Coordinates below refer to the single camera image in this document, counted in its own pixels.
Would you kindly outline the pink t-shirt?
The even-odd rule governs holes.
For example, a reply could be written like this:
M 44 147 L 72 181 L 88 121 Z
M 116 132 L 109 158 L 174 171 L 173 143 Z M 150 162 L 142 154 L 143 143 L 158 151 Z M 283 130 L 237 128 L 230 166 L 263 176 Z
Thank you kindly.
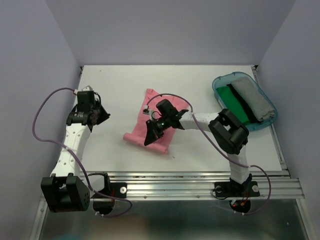
M 147 88 L 145 91 L 145 96 L 143 103 L 141 105 L 138 117 L 137 117 L 137 123 L 135 127 L 133 128 L 132 132 L 126 132 L 123 135 L 123 140 L 127 141 L 128 143 L 138 145 L 139 147 L 160 153 L 160 154 L 167 154 L 169 145 L 173 139 L 173 136 L 175 134 L 175 129 L 170 127 L 169 129 L 164 131 L 164 136 L 161 137 L 159 140 L 155 141 L 152 144 L 149 144 L 147 146 L 144 146 L 145 138 L 147 135 L 147 125 L 146 121 L 150 120 L 150 117 L 147 114 L 143 114 L 143 110 L 147 104 L 147 102 L 154 96 L 158 95 L 159 93 L 156 92 L 152 88 Z M 156 104 L 160 102 L 163 99 L 169 100 L 172 105 L 178 110 L 183 110 L 188 108 L 188 104 L 183 101 L 182 99 L 175 97 L 175 96 L 158 96 L 154 100 L 152 100 L 148 107 L 149 109 L 155 110 L 158 112 L 156 108 Z

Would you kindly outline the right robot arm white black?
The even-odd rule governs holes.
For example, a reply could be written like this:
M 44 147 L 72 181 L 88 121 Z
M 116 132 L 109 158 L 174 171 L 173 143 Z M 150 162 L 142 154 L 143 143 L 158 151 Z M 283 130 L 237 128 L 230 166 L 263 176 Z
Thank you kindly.
M 227 158 L 230 167 L 229 182 L 216 183 L 214 190 L 218 198 L 240 197 L 250 190 L 252 175 L 246 157 L 249 131 L 228 109 L 218 113 L 194 113 L 192 109 L 177 110 L 172 103 L 163 99 L 157 103 L 159 118 L 154 118 L 154 110 L 143 108 L 149 116 L 146 121 L 144 145 L 148 146 L 161 139 L 169 128 L 180 130 L 200 130 L 212 133 L 216 150 Z

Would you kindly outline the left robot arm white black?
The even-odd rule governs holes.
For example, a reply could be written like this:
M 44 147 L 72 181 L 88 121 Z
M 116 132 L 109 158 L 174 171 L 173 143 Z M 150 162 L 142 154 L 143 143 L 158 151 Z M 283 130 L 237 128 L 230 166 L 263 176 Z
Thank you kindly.
M 94 126 L 106 121 L 110 114 L 100 95 L 90 86 L 75 90 L 77 103 L 66 120 L 64 141 L 59 158 L 49 177 L 41 180 L 41 190 L 53 213 L 86 211 L 91 193 L 80 179 L 81 161 Z

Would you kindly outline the rolled green t-shirt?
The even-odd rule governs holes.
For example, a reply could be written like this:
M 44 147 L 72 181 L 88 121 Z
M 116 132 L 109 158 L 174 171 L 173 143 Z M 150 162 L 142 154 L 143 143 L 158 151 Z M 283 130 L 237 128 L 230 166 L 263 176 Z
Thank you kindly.
M 245 113 L 242 105 L 236 99 L 229 86 L 218 87 L 217 93 L 225 104 L 226 108 L 229 109 L 244 125 L 250 123 L 247 114 Z

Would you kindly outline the blue translucent plastic bin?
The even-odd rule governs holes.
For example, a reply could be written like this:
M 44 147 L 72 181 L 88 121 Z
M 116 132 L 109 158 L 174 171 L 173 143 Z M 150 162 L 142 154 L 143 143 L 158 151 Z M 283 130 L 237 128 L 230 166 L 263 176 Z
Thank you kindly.
M 275 122 L 278 111 L 248 74 L 240 71 L 215 78 L 214 96 L 223 109 L 229 109 L 250 131 L 262 130 Z

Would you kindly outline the rolled black t-shirt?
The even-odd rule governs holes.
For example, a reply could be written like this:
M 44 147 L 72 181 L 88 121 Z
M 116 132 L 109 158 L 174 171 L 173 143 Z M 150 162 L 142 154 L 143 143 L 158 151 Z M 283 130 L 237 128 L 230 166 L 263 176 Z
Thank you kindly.
M 249 105 L 247 104 L 247 102 L 241 97 L 241 95 L 235 90 L 235 88 L 232 86 L 232 84 L 228 84 L 227 85 L 232 94 L 234 95 L 234 97 L 237 99 L 237 101 L 240 103 L 241 107 L 243 108 L 243 111 L 245 112 L 245 114 L 248 117 L 248 120 L 251 124 L 254 123 L 260 123 L 260 121 L 256 118 L 256 116 L 254 115 L 253 111 L 251 110 L 251 108 L 249 107 Z

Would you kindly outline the rolled grey t-shirt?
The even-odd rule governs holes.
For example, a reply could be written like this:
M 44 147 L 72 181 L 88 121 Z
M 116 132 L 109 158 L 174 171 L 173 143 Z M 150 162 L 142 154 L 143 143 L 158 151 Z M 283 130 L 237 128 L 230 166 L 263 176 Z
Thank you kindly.
M 260 122 L 276 116 L 274 107 L 258 91 L 256 85 L 248 77 L 240 77 L 232 81 L 231 84 L 246 101 Z

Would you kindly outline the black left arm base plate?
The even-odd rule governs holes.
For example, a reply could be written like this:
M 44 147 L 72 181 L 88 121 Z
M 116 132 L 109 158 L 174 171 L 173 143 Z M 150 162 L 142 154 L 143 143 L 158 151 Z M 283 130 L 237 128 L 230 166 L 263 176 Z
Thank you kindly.
M 106 199 L 106 196 L 111 196 L 119 199 L 127 197 L 127 184 L 125 182 L 111 182 L 110 184 L 96 184 L 93 188 L 99 192 L 90 192 L 91 199 Z

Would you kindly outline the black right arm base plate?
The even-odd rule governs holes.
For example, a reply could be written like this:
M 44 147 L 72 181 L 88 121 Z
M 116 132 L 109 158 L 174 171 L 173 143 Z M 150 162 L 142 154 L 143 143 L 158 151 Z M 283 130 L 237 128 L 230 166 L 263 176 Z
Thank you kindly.
M 260 196 L 260 189 L 256 181 L 239 184 L 231 181 L 220 181 L 214 183 L 214 192 L 217 198 L 242 198 Z

